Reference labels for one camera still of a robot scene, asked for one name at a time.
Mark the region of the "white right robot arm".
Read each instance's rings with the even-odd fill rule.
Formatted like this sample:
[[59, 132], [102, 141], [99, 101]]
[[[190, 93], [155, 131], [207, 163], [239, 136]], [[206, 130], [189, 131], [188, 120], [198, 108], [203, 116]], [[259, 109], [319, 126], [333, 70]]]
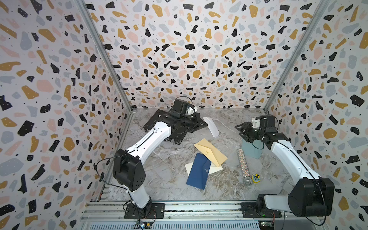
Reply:
[[259, 195], [257, 212], [277, 210], [296, 217], [327, 217], [332, 212], [334, 183], [321, 177], [302, 159], [284, 133], [278, 131], [277, 119], [263, 115], [235, 126], [248, 143], [261, 141], [282, 162], [294, 188], [288, 195]]

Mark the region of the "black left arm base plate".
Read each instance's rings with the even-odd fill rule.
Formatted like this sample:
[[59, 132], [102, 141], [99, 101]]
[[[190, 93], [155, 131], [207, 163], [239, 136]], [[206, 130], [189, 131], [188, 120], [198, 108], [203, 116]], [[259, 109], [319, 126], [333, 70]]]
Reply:
[[126, 207], [124, 219], [163, 219], [165, 203], [148, 203], [143, 209], [129, 203]]

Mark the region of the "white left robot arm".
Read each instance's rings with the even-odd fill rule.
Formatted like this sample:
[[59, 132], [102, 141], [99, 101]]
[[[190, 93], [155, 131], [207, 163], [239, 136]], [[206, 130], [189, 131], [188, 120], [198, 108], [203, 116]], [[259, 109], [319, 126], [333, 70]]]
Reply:
[[196, 106], [175, 99], [169, 111], [157, 110], [143, 126], [145, 136], [127, 150], [117, 150], [113, 177], [127, 190], [139, 211], [148, 212], [152, 204], [152, 199], [144, 187], [146, 173], [143, 167], [150, 154], [165, 140], [181, 144], [187, 133], [207, 126]]

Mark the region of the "white letter paper green border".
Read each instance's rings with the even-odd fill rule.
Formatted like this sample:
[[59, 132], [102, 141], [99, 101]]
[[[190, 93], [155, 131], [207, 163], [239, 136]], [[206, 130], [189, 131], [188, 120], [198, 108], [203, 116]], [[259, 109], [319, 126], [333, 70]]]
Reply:
[[208, 128], [212, 134], [213, 137], [218, 137], [219, 136], [219, 130], [216, 127], [213, 119], [209, 118], [209, 117], [203, 117], [203, 120], [207, 123]]

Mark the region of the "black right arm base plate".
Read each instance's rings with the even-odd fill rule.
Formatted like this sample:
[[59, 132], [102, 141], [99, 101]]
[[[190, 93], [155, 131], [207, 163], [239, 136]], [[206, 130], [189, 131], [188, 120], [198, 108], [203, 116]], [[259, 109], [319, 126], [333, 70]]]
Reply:
[[242, 202], [241, 212], [243, 218], [281, 218], [282, 214], [278, 210], [260, 208], [256, 202]]

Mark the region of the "yellow kraft envelope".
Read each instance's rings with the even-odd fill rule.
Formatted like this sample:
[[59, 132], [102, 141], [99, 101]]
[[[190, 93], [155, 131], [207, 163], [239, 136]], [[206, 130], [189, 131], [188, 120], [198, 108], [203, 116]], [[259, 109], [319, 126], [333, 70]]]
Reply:
[[222, 166], [222, 164], [228, 159], [221, 151], [214, 147], [206, 139], [202, 139], [194, 146], [204, 154], [216, 167]]

